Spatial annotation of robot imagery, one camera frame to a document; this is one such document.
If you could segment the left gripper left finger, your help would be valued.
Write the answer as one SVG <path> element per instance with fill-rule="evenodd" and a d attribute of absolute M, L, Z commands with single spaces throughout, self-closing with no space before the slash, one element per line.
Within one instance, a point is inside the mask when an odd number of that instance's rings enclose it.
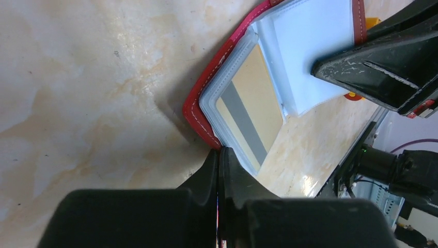
<path fill-rule="evenodd" d="M 70 192 L 39 247 L 216 247 L 219 154 L 175 189 Z"/>

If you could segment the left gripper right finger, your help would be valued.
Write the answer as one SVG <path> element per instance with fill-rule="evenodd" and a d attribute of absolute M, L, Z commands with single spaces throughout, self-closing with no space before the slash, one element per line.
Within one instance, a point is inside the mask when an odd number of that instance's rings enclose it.
<path fill-rule="evenodd" d="M 281 198 L 230 147 L 218 166 L 220 247 L 396 247 L 381 211 L 358 198 Z"/>

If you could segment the red card holder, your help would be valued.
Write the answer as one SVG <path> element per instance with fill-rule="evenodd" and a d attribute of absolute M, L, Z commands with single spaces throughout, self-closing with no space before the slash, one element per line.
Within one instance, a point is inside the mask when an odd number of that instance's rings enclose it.
<path fill-rule="evenodd" d="M 229 138 L 215 104 L 245 51 L 261 48 L 284 123 L 345 88 L 311 75 L 316 60 L 366 40 L 363 1 L 264 1 L 253 9 L 209 62 L 183 105 L 183 116 L 212 148 Z"/>

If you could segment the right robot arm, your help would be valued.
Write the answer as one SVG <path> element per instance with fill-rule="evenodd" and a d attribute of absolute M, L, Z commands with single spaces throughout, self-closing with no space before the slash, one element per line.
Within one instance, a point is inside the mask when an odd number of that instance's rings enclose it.
<path fill-rule="evenodd" d="M 367 139 L 384 113 L 428 118 L 437 112 L 437 1 L 413 1 L 367 31 L 350 50 L 317 60 L 311 74 L 379 106 L 364 133 L 330 176 L 334 194 L 351 192 L 356 175 L 387 185 L 388 192 L 419 204 L 437 194 L 437 153 L 399 155 Z"/>

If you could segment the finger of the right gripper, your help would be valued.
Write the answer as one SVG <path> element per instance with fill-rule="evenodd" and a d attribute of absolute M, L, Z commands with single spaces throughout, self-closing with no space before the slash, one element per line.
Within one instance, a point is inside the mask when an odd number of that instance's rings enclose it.
<path fill-rule="evenodd" d="M 413 1 L 312 75 L 406 117 L 437 112 L 437 1 Z"/>

